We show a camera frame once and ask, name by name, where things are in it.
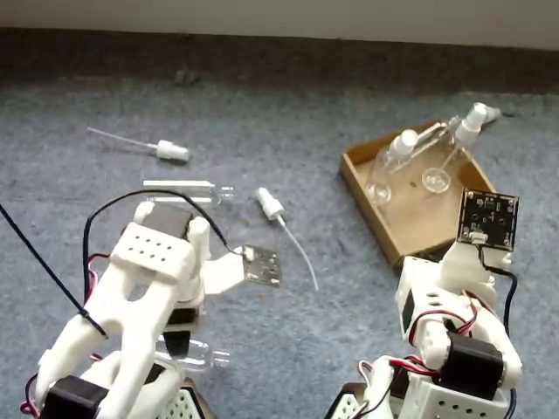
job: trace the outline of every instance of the perforated white panel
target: perforated white panel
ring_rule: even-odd
[[[202,419],[202,413],[188,390],[179,390],[157,419]]]
[[[349,419],[359,408],[354,395],[343,395],[331,419]]]

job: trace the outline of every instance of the clear glass tube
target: clear glass tube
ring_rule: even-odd
[[[177,362],[184,371],[191,373],[202,373],[212,367],[227,367],[231,362],[230,353],[214,350],[210,344],[194,339],[190,340],[188,356],[173,358],[167,351],[165,340],[160,336],[155,344],[155,354],[164,360]]]
[[[365,182],[365,189],[373,204],[380,206],[390,201],[392,177],[407,165],[417,144],[418,134],[406,129],[377,153]]]
[[[432,193],[445,193],[451,186],[452,180],[446,172],[446,168],[463,148],[454,139],[454,133],[461,121],[462,119],[460,119],[459,116],[450,119],[446,123],[446,128],[440,133],[438,138],[434,140],[435,144],[439,144],[442,150],[440,154],[444,156],[444,160],[438,167],[428,168],[421,175],[421,181],[425,188]]]
[[[145,180],[146,188],[175,190],[191,197],[195,203],[207,207],[218,206],[223,201],[231,201],[235,197],[235,188],[232,186],[219,186],[208,181],[173,181],[173,180]],[[155,196],[151,198],[158,203],[184,204],[178,196]]]

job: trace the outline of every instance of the circuit board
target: circuit board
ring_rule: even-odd
[[[483,246],[513,251],[518,203],[518,196],[464,189],[457,241],[471,244],[471,233],[480,233]]]
[[[280,260],[275,251],[256,246],[243,246],[245,280],[279,287],[281,283]]]

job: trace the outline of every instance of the white wall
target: white wall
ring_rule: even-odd
[[[0,26],[559,50],[557,0],[0,0]]]

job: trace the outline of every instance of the cardboard box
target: cardboard box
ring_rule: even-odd
[[[421,132],[434,122],[411,129]],[[452,178],[450,188],[443,194],[429,192],[421,182],[421,175],[428,168],[438,167],[444,160],[437,148],[430,148],[412,161],[405,180],[395,179],[394,194],[388,204],[380,208],[373,205],[365,191],[367,174],[376,153],[401,132],[386,134],[350,148],[342,155],[340,165],[340,172],[351,194],[393,266],[400,265],[405,256],[435,251],[454,241],[463,188],[495,192],[483,170],[467,152],[461,152],[446,169]]]

